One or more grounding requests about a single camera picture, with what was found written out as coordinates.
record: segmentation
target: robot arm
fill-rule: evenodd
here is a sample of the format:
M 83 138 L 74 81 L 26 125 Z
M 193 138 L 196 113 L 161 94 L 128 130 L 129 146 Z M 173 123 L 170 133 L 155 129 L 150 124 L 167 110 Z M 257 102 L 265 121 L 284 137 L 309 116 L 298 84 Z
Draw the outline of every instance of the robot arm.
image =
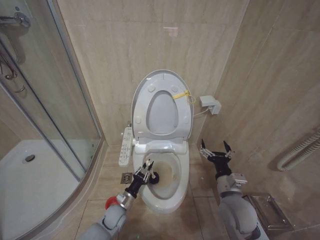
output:
M 215 178 L 220 196 L 218 213 L 231 240 L 261 239 L 257 213 L 254 207 L 242 198 L 241 186 L 246 184 L 247 180 L 243 174 L 232 173 L 228 162 L 234 152 L 225 141 L 223 143 L 226 153 L 208 150 L 203 140 L 199 150 L 216 169 Z
M 99 222 L 89 227 L 78 240 L 111 240 L 121 230 L 126 222 L 126 212 L 137 198 L 137 193 L 142 185 L 159 182 L 159 175 L 152 171 L 154 162 L 147 160 L 143 166 L 133 174 L 133 182 L 123 194 L 116 196 L 117 204 L 108 207 Z

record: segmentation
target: shower drain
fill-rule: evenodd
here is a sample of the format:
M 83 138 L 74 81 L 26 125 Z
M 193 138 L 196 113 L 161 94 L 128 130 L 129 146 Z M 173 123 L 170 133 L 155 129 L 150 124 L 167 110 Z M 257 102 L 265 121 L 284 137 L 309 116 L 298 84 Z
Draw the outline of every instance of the shower drain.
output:
M 28 162 L 31 162 L 33 159 L 35 159 L 35 155 L 29 155 L 29 156 L 27 156 L 24 160 L 28 163 Z
M 132 172 L 122 173 L 120 184 L 130 184 L 131 181 L 132 181 Z

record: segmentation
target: white toilet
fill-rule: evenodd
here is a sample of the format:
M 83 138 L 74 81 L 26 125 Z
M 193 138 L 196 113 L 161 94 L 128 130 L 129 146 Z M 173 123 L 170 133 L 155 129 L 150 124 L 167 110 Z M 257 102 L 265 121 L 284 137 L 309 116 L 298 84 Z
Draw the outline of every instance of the white toilet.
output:
M 133 167 L 136 171 L 145 160 L 154 161 L 153 170 L 160 181 L 143 186 L 139 193 L 145 204 L 158 213 L 175 211 L 188 190 L 188 138 L 194 107 L 183 95 L 186 91 L 188 86 L 176 73 L 157 70 L 141 81 L 132 100 Z

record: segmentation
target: wall outlet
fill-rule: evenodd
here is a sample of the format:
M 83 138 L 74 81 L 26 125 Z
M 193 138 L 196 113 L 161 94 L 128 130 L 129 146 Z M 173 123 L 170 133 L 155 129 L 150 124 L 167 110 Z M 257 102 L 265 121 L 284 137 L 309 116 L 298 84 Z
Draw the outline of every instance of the wall outlet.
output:
M 211 95 L 200 97 L 201 107 L 209 107 L 209 111 L 212 115 L 217 115 L 220 112 L 221 104 Z

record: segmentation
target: beige tile wall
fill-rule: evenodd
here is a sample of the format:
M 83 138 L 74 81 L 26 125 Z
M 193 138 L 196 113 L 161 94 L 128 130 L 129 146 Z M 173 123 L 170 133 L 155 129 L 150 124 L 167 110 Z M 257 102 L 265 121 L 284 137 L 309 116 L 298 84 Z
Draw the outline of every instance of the beige tile wall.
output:
M 1 87 L 0 120 L 21 140 L 41 138 L 37 130 Z
M 0 161 L 19 142 L 20 138 L 0 120 Z
M 215 94 L 248 0 L 58 3 L 107 142 L 120 145 L 133 94 L 148 73 L 169 69 L 195 97 Z M 190 143 L 204 120 L 194 120 Z
M 275 165 L 320 124 L 319 12 L 319 1 L 250 1 L 215 94 L 222 110 L 202 129 L 212 150 L 231 145 L 246 190 L 269 192 L 296 231 L 320 224 L 320 151 L 288 172 Z

